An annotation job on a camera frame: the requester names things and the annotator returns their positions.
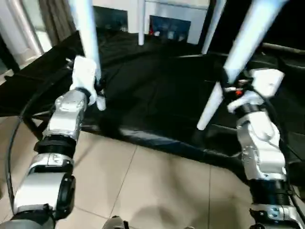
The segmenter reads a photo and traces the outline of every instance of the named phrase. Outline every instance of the floor tile grout line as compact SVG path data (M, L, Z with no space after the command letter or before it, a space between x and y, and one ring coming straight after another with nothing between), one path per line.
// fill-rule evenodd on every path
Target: floor tile grout line
M137 148L138 148L138 145L136 145L136 147L135 147L135 149L134 149L134 152L133 152L132 158L131 158L130 163L129 163L129 165L128 165L128 168L127 168L126 174L125 174L125 176L124 176L124 179L123 179L123 182L122 182L122 184L121 184L121 187L120 187L119 193L118 193L118 195L117 195L117 197L116 197L116 199L115 199L115 202L114 202L114 204L113 204L113 207L112 207L112 209L111 209L111 212L110 212L109 217L111 216L111 214L112 214L112 212L113 212L113 210L114 210L114 206L115 206L115 204L116 204L116 201L117 201L117 200L118 200L118 198L119 198L119 195L120 195L120 193L121 193L121 189L122 189L123 184L124 184L124 181L125 181L125 179L126 179L126 177L127 177L127 174L128 174L129 168L130 168L130 166L131 166L131 164L132 164L133 157L134 157L134 155L135 155L135 152L137 151Z
M76 206L76 205L75 205L74 207L77 208L78 210L81 210L81 211L84 211L84 212L86 212L86 213L89 213L89 214L92 214L92 215L101 217L101 218L103 218L103 219L109 219L109 218L107 218L107 217L105 217L105 216L101 216L101 215L98 215L98 214L96 214L96 213L94 213L94 212L90 212L90 211L87 211L87 210L85 210L85 209L82 209L82 208L80 208L80 207L78 207L78 206Z
M212 165L210 165L210 178L209 178L209 202L208 202L208 229L210 229L210 211L211 211L211 176L212 176Z

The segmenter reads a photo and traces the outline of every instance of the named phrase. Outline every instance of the curtain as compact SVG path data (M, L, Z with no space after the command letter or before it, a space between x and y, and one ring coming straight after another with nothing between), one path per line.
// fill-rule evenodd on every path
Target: curtain
M68 0L39 0L39 7L52 46L76 31Z

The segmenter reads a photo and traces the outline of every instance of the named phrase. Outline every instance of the white chair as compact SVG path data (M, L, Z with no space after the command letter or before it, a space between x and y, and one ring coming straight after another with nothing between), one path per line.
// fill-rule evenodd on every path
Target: white chair
M229 83L233 83L239 73L242 72L287 1L252 0L252 4L224 64ZM206 128L222 100L221 86L216 83L198 121L197 128L199 130Z
M190 21L187 42L198 44L209 0L138 0L139 45L149 32L150 15Z

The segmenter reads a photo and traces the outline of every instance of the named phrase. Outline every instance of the white wall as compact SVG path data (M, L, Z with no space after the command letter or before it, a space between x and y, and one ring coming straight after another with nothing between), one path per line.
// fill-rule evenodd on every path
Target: white wall
M0 0L0 33L18 64L34 55L6 0Z

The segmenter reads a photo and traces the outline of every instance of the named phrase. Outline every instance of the red light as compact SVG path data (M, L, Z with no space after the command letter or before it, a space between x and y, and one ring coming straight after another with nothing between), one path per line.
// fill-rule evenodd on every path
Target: red light
M241 96L241 95L243 94L243 92L240 91L240 90L238 90L238 91L235 92L235 94L236 94L237 96Z

